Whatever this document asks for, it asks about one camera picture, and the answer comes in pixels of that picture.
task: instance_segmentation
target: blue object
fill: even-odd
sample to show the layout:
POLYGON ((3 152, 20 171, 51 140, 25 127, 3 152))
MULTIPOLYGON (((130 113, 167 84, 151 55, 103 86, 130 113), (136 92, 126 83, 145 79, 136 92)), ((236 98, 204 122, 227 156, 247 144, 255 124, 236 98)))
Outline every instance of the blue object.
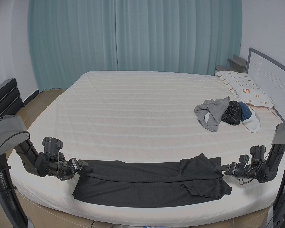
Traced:
POLYGON ((98 70, 213 75, 239 55, 241 0, 30 0, 28 34, 39 91, 98 70))
POLYGON ((239 106, 241 107, 241 121, 249 119, 251 117, 251 111, 249 107, 243 102, 239 102, 239 106))

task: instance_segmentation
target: crumpled gray garment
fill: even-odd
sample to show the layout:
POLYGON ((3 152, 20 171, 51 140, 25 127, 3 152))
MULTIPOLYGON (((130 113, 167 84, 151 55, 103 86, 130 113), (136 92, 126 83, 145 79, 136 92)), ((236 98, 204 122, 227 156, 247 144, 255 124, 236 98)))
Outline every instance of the crumpled gray garment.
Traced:
POLYGON ((201 105, 195 107, 196 114, 200 124, 209 131, 217 131, 221 122, 222 115, 229 106, 230 97, 217 100, 205 100, 201 105), (205 121, 205 115, 209 112, 209 119, 205 121))

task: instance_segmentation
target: white pillow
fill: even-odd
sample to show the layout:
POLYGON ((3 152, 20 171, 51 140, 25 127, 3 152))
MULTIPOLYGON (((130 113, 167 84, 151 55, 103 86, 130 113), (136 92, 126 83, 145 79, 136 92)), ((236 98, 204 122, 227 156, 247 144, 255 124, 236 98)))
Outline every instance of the white pillow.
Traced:
POLYGON ((215 73, 240 102, 272 108, 271 98, 259 88, 247 73, 219 71, 215 73))

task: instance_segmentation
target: white fitted sheet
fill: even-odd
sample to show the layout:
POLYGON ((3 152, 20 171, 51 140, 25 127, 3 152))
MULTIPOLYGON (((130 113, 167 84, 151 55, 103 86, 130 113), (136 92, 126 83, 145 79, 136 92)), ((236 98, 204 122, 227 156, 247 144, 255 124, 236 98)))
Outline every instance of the white fitted sheet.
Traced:
MULTIPOLYGON (((254 107, 261 119, 259 133, 240 124, 221 122, 217 132, 204 129, 194 108, 206 99, 234 97, 217 76, 167 72, 101 71, 82 75, 29 128, 31 141, 43 151, 46 136, 63 141, 65 158, 124 162, 177 162, 204 153, 238 162, 254 145, 270 151, 280 121, 265 107, 254 107)), ((211 202, 169 208, 125 208, 73 199, 79 175, 69 181, 29 174, 15 151, 8 159, 13 183, 41 205, 96 221, 134 226, 186 227, 213 223, 268 207, 284 171, 282 159, 273 181, 238 185, 224 180, 231 195, 211 202)))

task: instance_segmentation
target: tiled floor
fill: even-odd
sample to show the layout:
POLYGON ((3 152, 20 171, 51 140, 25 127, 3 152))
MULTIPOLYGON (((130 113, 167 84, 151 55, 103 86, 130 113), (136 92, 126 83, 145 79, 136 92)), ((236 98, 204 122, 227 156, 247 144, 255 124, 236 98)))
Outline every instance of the tiled floor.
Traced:
MULTIPOLYGON (((63 91, 61 89, 53 89, 41 92, 27 106, 23 107, 18 112, 18 115, 22 117, 27 129, 45 110, 45 108, 49 106, 62 93, 63 91)), ((9 157, 10 154, 11 151, 7 152, 6 157, 9 157)), ((41 206, 39 204, 31 202, 17 191, 16 194, 25 213, 31 218, 35 228, 91 227, 91 223, 93 222, 92 220, 73 216, 61 211, 41 206)), ((267 211, 268 208, 218 223, 195 226, 195 228, 258 228, 266 216, 267 211)), ((12 227, 2 208, 0 208, 0 221, 1 227, 12 227)), ((93 227, 110 228, 112 225, 113 224, 109 223, 95 222, 93 227)))

